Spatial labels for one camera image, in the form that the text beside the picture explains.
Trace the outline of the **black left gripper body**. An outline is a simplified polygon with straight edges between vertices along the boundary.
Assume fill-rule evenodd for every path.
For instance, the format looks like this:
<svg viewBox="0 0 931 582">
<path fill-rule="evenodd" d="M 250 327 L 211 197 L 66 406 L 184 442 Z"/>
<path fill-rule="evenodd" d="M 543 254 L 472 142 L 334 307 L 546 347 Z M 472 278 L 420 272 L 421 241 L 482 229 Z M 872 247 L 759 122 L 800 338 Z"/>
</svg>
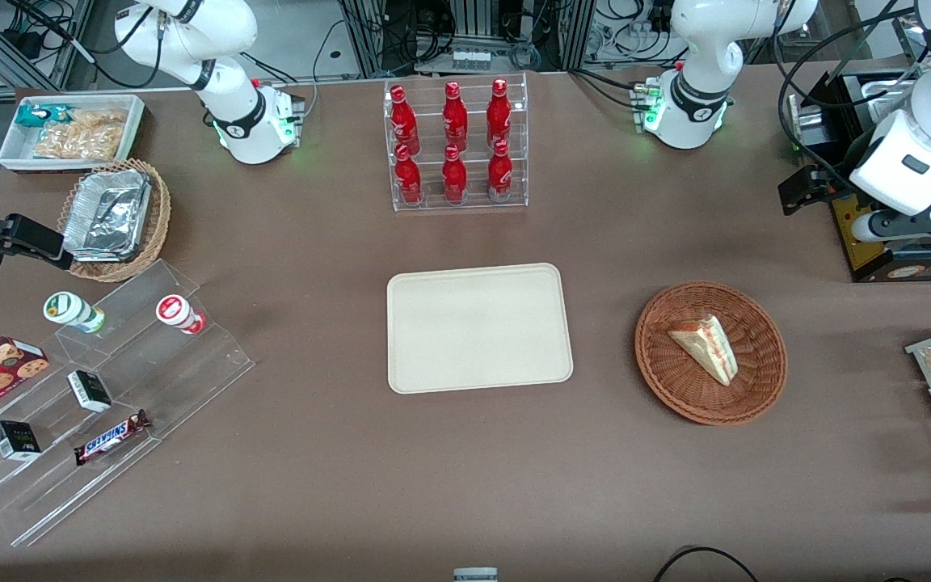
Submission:
<svg viewBox="0 0 931 582">
<path fill-rule="evenodd" d="M 860 188 L 851 181 L 853 169 L 853 163 L 836 163 L 836 165 L 827 165 L 825 167 L 825 174 L 827 174 L 828 182 L 830 182 L 825 202 L 831 203 L 849 199 L 851 196 L 853 198 L 860 196 Z"/>
</svg>

